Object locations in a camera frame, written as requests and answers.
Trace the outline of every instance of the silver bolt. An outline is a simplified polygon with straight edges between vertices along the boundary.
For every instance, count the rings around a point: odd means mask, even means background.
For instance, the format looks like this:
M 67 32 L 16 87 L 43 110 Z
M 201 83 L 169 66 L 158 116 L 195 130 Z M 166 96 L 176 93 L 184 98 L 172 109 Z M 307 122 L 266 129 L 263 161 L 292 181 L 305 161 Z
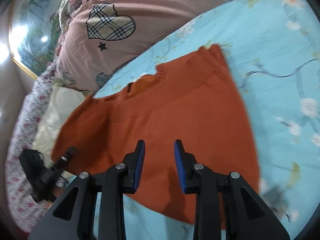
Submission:
M 199 170 L 202 170 L 204 167 L 201 163 L 196 163 L 194 168 L 199 171 Z
M 240 174 L 236 171 L 231 172 L 231 178 L 233 179 L 239 179 L 240 178 Z
M 116 169 L 117 170 L 123 170 L 125 168 L 125 164 L 124 163 L 118 163 L 116 164 Z
M 85 178 L 87 178 L 88 176 L 89 176 L 89 173 L 87 173 L 86 171 L 81 172 L 81 173 L 79 174 L 79 177 L 80 177 L 81 179 L 85 179 Z

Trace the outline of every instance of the blue bed sheet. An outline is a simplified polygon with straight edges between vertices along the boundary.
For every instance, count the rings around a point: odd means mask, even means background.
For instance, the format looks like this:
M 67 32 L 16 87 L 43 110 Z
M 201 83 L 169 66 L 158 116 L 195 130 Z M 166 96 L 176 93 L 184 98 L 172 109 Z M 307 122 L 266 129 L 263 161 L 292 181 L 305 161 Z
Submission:
M 259 193 L 293 239 L 320 201 L 320 23 L 306 0 L 233 0 L 212 9 L 115 73 L 95 97 L 119 92 L 154 74 L 157 64 L 215 43 L 251 120 Z M 192 225 L 126 196 L 124 214 L 129 240 L 192 239 Z

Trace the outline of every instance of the plaid heart pattern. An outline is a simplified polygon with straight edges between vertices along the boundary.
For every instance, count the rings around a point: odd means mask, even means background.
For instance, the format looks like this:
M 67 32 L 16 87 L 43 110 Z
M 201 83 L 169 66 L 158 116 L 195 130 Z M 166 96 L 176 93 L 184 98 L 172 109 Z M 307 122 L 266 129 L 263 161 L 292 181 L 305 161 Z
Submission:
M 133 19 L 118 15 L 114 4 L 96 4 L 86 22 L 89 39 L 119 41 L 128 38 L 136 29 Z

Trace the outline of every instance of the orange sweater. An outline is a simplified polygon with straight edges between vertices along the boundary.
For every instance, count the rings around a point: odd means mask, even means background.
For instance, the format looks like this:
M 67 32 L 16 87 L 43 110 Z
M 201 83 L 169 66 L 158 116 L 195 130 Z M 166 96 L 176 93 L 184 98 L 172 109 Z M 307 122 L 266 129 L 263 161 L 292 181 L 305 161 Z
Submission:
M 173 143 L 215 172 L 238 171 L 257 191 L 259 168 L 241 98 L 218 45 L 157 66 L 119 93 L 92 97 L 63 125 L 53 159 L 69 146 L 79 152 L 68 171 L 96 174 L 119 163 L 145 140 L 140 187 L 130 195 L 171 218 L 194 223 L 195 196 L 180 189 Z

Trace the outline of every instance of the black star print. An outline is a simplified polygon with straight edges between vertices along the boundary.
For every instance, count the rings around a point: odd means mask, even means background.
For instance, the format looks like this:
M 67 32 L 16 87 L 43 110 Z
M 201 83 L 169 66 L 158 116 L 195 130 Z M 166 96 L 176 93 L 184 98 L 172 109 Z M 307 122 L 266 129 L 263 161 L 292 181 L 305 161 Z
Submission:
M 107 49 L 107 48 L 106 48 L 106 43 L 100 43 L 100 45 L 98 46 L 98 48 L 100 48 L 101 51 Z

